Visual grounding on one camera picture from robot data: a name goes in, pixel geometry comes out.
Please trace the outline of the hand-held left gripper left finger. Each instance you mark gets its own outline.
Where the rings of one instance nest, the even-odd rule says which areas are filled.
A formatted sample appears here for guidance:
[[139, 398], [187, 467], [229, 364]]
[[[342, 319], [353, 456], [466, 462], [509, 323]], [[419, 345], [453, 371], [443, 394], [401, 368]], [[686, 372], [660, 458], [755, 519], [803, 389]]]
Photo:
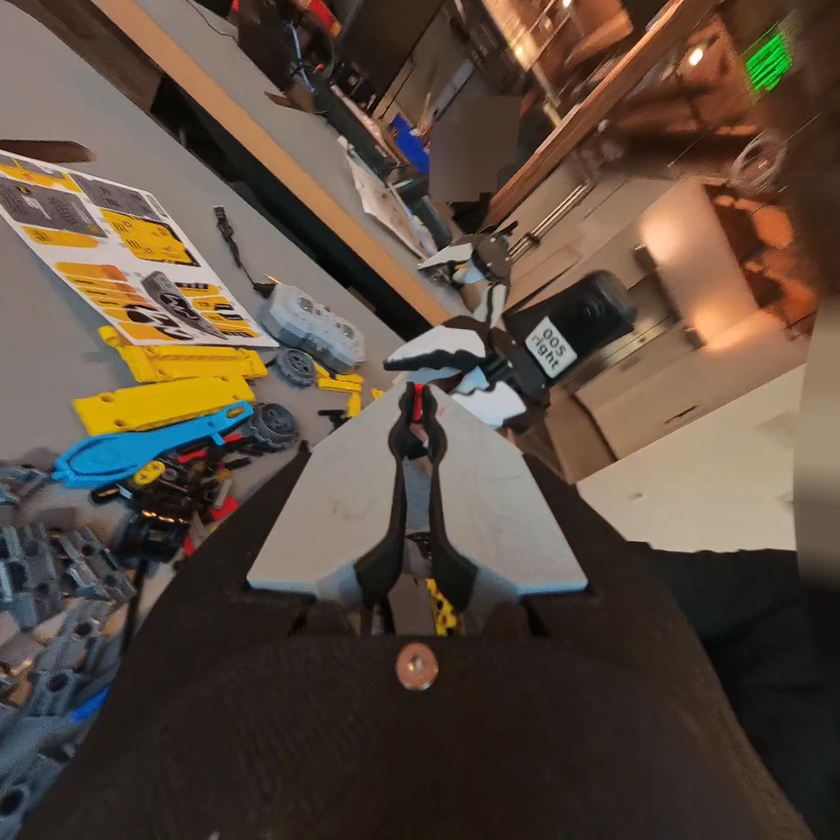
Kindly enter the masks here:
[[403, 568], [414, 406], [413, 385], [393, 388], [314, 447], [248, 571], [252, 589], [386, 599]]

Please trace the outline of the printed paper sheet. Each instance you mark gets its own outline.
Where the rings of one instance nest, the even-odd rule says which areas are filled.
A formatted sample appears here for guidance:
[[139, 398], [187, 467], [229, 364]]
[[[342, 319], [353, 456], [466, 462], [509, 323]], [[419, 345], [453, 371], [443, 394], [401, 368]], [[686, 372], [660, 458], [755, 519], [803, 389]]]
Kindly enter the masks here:
[[373, 218], [416, 257], [426, 259], [436, 254], [437, 247], [432, 235], [399, 195], [374, 175], [354, 153], [348, 152], [345, 158], [355, 191], [367, 216]]

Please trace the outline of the long blue brick piece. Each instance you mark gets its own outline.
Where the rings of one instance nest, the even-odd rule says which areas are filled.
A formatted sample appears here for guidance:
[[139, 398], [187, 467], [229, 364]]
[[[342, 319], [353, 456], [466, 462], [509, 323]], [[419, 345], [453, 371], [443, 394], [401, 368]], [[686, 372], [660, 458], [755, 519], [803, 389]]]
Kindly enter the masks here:
[[131, 478], [160, 455], [179, 448], [207, 442], [222, 445], [225, 434], [254, 413], [250, 403], [237, 402], [166, 427], [87, 437], [56, 459], [50, 478], [71, 489], [97, 489]]

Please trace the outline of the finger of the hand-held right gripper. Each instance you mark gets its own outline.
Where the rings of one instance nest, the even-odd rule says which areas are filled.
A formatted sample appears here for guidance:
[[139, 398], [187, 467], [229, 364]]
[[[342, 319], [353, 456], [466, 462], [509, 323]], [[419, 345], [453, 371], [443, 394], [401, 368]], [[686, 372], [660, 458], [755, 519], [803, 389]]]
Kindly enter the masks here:
[[408, 341], [384, 361], [392, 387], [491, 387], [482, 370], [490, 355], [489, 328], [478, 320], [449, 320]]
[[494, 384], [485, 377], [465, 377], [450, 398], [490, 428], [509, 426], [527, 412], [525, 402], [508, 383]]

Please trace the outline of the grey brick battery box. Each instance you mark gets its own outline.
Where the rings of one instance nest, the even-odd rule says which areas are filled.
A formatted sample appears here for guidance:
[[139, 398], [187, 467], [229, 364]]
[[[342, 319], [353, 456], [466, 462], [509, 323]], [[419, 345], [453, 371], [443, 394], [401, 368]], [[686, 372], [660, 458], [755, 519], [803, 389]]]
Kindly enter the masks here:
[[346, 374], [366, 360], [362, 331], [298, 287], [276, 284], [259, 323], [271, 338], [335, 373]]

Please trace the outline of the spare grey black gripper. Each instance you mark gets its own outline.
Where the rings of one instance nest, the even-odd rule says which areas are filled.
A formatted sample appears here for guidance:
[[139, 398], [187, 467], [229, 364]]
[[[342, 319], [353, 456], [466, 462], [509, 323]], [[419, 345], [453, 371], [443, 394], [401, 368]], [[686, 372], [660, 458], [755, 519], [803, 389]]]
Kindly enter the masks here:
[[502, 234], [470, 234], [418, 266], [437, 284], [458, 293], [471, 316], [496, 328], [511, 288], [508, 242]]

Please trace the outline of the green exit sign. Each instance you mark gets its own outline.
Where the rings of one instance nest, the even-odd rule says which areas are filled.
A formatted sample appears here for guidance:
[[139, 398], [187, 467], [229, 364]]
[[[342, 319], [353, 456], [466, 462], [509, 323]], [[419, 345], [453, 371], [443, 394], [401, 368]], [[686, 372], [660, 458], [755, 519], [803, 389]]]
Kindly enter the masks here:
[[751, 93], [762, 96], [775, 89], [792, 70], [793, 51], [781, 24], [762, 34], [742, 54]]

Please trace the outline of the blue box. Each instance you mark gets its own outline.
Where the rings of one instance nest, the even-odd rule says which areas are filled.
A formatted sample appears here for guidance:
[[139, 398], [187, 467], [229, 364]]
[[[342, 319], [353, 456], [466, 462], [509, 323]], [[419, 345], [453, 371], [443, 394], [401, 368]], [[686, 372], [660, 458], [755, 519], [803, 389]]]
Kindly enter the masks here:
[[429, 155], [425, 141], [401, 113], [396, 113], [388, 125], [397, 149], [421, 173], [429, 173]]

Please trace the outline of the long yellow brick panel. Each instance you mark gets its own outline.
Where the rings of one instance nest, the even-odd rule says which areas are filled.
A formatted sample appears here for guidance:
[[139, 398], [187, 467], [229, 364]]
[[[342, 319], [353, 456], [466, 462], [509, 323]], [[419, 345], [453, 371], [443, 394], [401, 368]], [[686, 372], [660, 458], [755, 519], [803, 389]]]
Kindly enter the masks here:
[[72, 405], [90, 436], [144, 432], [216, 413], [256, 396], [244, 377], [206, 375], [82, 397]]
[[256, 380], [268, 373], [264, 362], [252, 350], [182, 344], [137, 346], [111, 326], [101, 327], [99, 335], [119, 353], [134, 380], [141, 384], [231, 375]]

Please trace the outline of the yellow grey brick vehicle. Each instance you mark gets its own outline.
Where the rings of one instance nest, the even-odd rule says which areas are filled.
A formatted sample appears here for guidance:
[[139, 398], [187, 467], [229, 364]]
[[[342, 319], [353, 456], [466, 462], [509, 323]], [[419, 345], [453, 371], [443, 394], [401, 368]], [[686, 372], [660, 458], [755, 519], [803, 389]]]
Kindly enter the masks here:
[[444, 597], [432, 569], [427, 531], [410, 531], [404, 540], [402, 570], [387, 595], [393, 631], [402, 636], [463, 636], [464, 620]]

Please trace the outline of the wooden roof beam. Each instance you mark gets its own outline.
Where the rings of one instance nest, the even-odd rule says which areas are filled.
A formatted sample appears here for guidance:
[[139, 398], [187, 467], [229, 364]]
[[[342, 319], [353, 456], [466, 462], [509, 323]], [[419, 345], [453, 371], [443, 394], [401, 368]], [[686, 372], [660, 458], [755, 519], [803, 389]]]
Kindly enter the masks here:
[[486, 224], [498, 225], [509, 217], [644, 76], [686, 40], [716, 5], [713, 1], [673, 1], [665, 5], [638, 42], [493, 196]]

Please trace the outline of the yellow printed sheet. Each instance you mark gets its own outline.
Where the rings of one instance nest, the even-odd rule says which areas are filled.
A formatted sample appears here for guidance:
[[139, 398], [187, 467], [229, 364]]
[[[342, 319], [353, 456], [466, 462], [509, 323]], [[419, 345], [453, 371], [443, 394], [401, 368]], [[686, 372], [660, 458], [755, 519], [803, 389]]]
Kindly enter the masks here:
[[129, 345], [278, 347], [151, 193], [8, 152], [1, 174], [2, 219]]

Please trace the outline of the small dark grey wheel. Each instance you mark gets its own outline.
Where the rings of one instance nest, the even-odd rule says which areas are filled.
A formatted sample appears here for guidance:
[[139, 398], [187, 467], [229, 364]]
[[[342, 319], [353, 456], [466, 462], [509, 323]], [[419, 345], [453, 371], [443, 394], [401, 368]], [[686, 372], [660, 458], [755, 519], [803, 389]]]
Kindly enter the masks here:
[[313, 359], [305, 352], [281, 348], [272, 360], [279, 378], [289, 386], [306, 390], [317, 383], [318, 374]]
[[256, 404], [242, 432], [250, 446], [266, 453], [285, 452], [299, 440], [295, 417], [278, 403]]

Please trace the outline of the long wood-edged table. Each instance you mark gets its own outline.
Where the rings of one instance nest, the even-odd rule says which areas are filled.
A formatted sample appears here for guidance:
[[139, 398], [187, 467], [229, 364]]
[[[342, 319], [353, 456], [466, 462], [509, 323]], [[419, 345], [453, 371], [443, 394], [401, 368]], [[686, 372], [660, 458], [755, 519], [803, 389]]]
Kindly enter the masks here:
[[194, 101], [220, 143], [270, 173], [281, 225], [321, 250], [328, 273], [393, 317], [396, 332], [467, 313], [456, 291], [421, 276], [415, 255], [363, 210], [338, 134], [270, 99], [278, 90], [240, 49], [234, 26], [193, 2], [94, 5]]

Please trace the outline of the grey desk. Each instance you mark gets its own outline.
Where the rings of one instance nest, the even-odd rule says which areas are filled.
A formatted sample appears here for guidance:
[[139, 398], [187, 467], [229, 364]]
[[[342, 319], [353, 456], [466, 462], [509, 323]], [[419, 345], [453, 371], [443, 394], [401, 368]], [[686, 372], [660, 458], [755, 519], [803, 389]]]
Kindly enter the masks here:
[[[216, 256], [219, 187], [41, 23], [2, 2], [2, 140], [76, 141], [145, 186]], [[107, 389], [88, 307], [2, 228], [3, 457], [57, 454], [70, 399]], [[410, 712], [449, 688], [396, 673], [409, 639], [359, 637], [339, 609], [246, 574], [294, 473], [269, 479], [167, 582], [76, 756], [16, 838], [474, 838], [463, 758]]]

